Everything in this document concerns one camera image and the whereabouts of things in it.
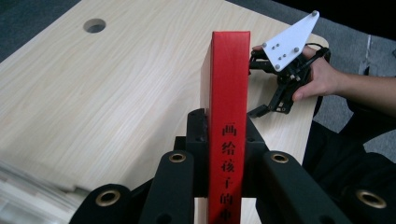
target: wood grain surface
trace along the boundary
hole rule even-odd
[[[105,29],[85,31],[92,19]],[[134,189],[201,106],[212,32],[250,31],[253,47],[288,27],[221,0],[83,0],[0,64],[0,159],[62,188]],[[253,72],[247,111],[275,89]],[[253,122],[271,150],[302,161],[315,102]]]

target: metal bracket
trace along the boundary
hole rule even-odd
[[[282,33],[262,44],[262,48],[277,72],[282,71],[303,52],[306,40],[311,35],[318,18],[319,12],[313,11]]]

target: gray floor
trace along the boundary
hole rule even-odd
[[[0,0],[0,62],[59,18],[78,0]],[[294,24],[305,12],[270,0],[229,0],[268,17]],[[373,76],[396,75],[396,58],[392,51],[396,41],[365,34],[344,25],[319,18],[313,33],[323,36],[332,51],[331,64],[345,72],[361,73],[370,65]],[[324,98],[314,120],[339,132],[351,112],[346,101],[337,96]],[[368,151],[376,151],[396,161],[396,131],[383,134],[368,142]]]

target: human hand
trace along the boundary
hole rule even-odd
[[[303,55],[311,58],[316,53],[315,49],[305,46]],[[311,96],[325,96],[336,94],[340,86],[340,76],[343,73],[334,69],[324,58],[318,58],[311,63],[311,77],[309,82],[300,87],[292,96],[294,102]]]

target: mounting hole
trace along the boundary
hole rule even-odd
[[[96,204],[101,207],[110,206],[120,198],[120,192],[115,189],[105,190],[96,197]]]
[[[186,160],[186,156],[181,153],[175,153],[169,156],[169,161],[171,162],[183,162]]]
[[[271,159],[273,160],[273,161],[276,161],[276,162],[279,162],[279,163],[286,163],[286,162],[288,162],[289,161],[289,159],[286,157],[286,156],[284,156],[284,155],[282,155],[282,154],[273,154],[272,156],[271,156]]]
[[[158,224],[167,224],[171,223],[172,217],[169,216],[168,214],[161,214],[157,217],[157,223]]]
[[[103,31],[106,27],[106,22],[101,19],[91,19],[84,23],[84,30],[90,34],[96,34]]]
[[[365,190],[365,189],[359,189],[356,191],[356,196],[358,197],[361,202],[372,206],[374,208],[385,208],[387,207],[387,203],[385,200],[383,200],[381,197],[378,195]]]

